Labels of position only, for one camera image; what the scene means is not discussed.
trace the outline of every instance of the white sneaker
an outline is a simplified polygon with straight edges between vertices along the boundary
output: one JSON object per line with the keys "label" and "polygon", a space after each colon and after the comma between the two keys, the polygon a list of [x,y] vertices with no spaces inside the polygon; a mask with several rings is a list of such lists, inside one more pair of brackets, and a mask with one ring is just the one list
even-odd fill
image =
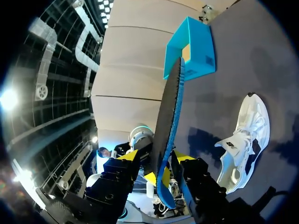
{"label": "white sneaker", "polygon": [[227,189],[227,194],[244,188],[249,181],[256,159],[267,147],[270,139],[270,122],[265,104],[254,93],[242,102],[233,136],[221,140],[215,147],[226,152],[220,158],[222,169],[217,183]]}

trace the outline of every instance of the white wall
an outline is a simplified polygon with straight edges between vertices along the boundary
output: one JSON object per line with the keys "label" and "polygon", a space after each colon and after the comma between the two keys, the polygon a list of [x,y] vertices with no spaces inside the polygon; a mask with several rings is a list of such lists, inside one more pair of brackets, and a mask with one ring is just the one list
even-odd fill
{"label": "white wall", "polygon": [[195,0],[114,1],[92,88],[99,133],[129,134],[137,123],[155,130],[166,44],[187,16],[198,18],[202,6]]}

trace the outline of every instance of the light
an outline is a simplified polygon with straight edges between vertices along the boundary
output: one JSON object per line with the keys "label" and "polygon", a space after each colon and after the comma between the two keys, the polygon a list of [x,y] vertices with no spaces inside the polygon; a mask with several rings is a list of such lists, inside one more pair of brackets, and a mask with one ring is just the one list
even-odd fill
{"label": "light", "polygon": [[98,141],[98,137],[97,136],[94,136],[93,138],[92,138],[92,142],[93,143],[96,143]]}
{"label": "light", "polygon": [[16,177],[13,179],[13,182],[19,182],[19,178],[18,178],[18,176],[16,176]]}
{"label": "light", "polygon": [[27,177],[27,178],[31,178],[32,177],[32,172],[29,170],[23,170],[22,174]]}
{"label": "light", "polygon": [[18,104],[16,92],[13,90],[6,90],[0,97],[0,102],[4,110],[12,110]]}
{"label": "light", "polygon": [[46,205],[37,194],[35,183],[31,179],[32,172],[28,170],[22,170],[22,168],[15,159],[13,159],[12,168],[23,188],[27,191],[27,193],[31,196],[35,203],[38,204],[41,207],[41,209],[45,210]]}

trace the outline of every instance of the screw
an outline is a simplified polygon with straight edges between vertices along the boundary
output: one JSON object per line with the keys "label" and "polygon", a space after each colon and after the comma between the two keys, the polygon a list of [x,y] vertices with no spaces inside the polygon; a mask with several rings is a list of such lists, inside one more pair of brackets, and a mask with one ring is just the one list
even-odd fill
{"label": "screw", "polygon": [[113,194],[106,195],[106,199],[107,199],[107,200],[111,200],[111,199],[113,199],[113,198],[114,198]]}

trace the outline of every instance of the ventilation duct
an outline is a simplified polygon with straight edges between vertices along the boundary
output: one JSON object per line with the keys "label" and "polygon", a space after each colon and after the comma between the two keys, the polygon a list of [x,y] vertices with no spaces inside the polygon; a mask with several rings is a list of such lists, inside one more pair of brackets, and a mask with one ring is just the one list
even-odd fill
{"label": "ventilation duct", "polygon": [[55,47],[57,44],[57,34],[54,29],[49,27],[40,18],[36,18],[33,21],[31,26],[29,27],[29,31],[48,43],[46,50],[43,53],[42,61],[37,73],[35,96],[36,101],[45,100],[48,95],[48,87],[46,83],[48,78],[49,66],[51,64],[53,52],[55,51]]}

